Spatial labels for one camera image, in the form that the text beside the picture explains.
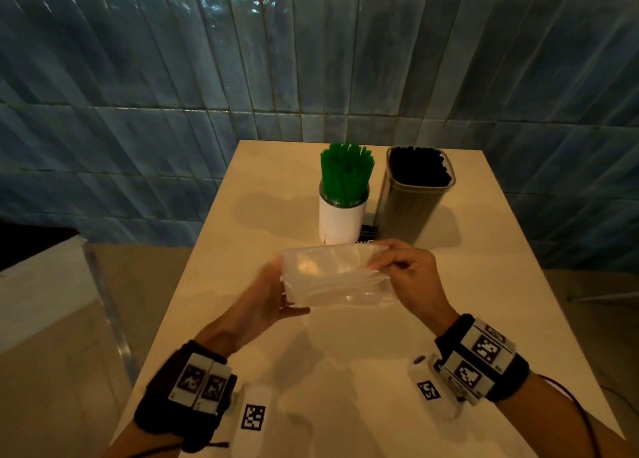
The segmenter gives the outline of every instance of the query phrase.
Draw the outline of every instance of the plastic bag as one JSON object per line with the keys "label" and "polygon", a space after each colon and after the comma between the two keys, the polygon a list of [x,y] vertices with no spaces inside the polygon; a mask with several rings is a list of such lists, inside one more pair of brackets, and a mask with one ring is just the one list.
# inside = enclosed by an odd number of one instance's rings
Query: plastic bag
{"label": "plastic bag", "polygon": [[300,307],[395,301],[390,277],[364,266],[387,246],[334,244],[284,250],[286,297]]}

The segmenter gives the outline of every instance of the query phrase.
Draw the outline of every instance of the wall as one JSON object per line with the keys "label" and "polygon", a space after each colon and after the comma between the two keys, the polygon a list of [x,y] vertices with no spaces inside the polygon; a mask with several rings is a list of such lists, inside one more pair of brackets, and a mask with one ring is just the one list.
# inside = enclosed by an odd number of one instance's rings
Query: wall
{"label": "wall", "polygon": [[0,0],[0,214],[193,245],[240,139],[482,149],[545,267],[639,271],[638,0]]}

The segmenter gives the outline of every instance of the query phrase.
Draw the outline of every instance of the black cable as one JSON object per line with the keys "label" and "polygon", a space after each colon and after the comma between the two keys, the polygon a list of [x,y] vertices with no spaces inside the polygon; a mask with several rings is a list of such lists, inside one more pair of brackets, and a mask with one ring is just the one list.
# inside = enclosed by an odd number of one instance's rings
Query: black cable
{"label": "black cable", "polygon": [[[209,443],[207,446],[212,446],[214,448],[228,448],[230,446],[230,443],[228,443],[227,441],[223,441],[221,443]],[[145,458],[147,456],[162,453],[164,451],[177,450],[181,447],[182,443],[178,443],[176,445],[159,446],[158,448],[151,448],[150,450],[136,453],[135,455],[131,455],[126,458]]]}
{"label": "black cable", "polygon": [[628,401],[625,397],[623,397],[622,395],[620,395],[617,391],[615,391],[614,389],[611,389],[609,387],[605,387],[605,386],[599,386],[602,389],[605,389],[606,391],[610,391],[612,394],[616,395],[619,399],[621,399],[623,402],[625,402],[628,407],[630,407],[630,409],[633,410],[633,413],[637,415],[637,417],[639,418],[639,411],[636,410],[635,406],[632,405],[632,403],[630,401]]}
{"label": "black cable", "polygon": [[601,458],[601,450],[599,449],[597,437],[595,436],[595,430],[592,428],[592,423],[590,422],[590,419],[588,417],[588,414],[586,413],[586,410],[579,404],[579,401],[577,401],[577,398],[574,397],[568,389],[563,387],[559,382],[555,381],[554,379],[548,378],[546,376],[542,376],[541,374],[538,374],[538,376],[542,378],[544,381],[548,381],[554,384],[556,387],[561,389],[566,396],[572,399],[572,402],[574,403],[574,405],[577,406],[577,410],[579,410],[579,414],[581,415],[581,419],[583,420],[583,423],[586,425],[586,431],[588,431],[588,436],[590,437],[590,443],[592,444],[592,451],[594,452],[595,458]]}

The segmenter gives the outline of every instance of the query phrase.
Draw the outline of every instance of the straw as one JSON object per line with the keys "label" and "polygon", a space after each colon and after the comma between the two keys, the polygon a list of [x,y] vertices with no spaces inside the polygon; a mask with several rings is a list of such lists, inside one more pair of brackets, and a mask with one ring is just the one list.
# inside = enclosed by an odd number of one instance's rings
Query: straw
{"label": "straw", "polygon": [[331,144],[320,156],[324,194],[340,206],[361,203],[375,161],[371,151],[357,144]]}

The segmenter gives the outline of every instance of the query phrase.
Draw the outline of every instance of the tabletop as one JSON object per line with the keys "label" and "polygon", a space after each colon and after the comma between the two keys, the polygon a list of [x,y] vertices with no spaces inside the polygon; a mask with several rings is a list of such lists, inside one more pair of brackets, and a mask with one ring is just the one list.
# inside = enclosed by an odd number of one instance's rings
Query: tabletop
{"label": "tabletop", "polygon": [[[318,184],[326,147],[240,142],[116,434],[166,357],[221,315],[260,265],[283,248],[321,244]],[[365,222],[377,205],[387,148],[370,149],[377,164]],[[451,303],[514,341],[533,370],[561,382],[621,434],[483,153],[445,152],[457,183],[416,246],[436,255]],[[274,391],[265,457],[534,457],[489,402],[468,406],[453,422],[430,417],[406,370],[414,357],[433,351],[433,335],[398,303],[326,307],[277,323],[229,365],[238,386],[266,384]],[[225,416],[216,440],[234,418]]]}

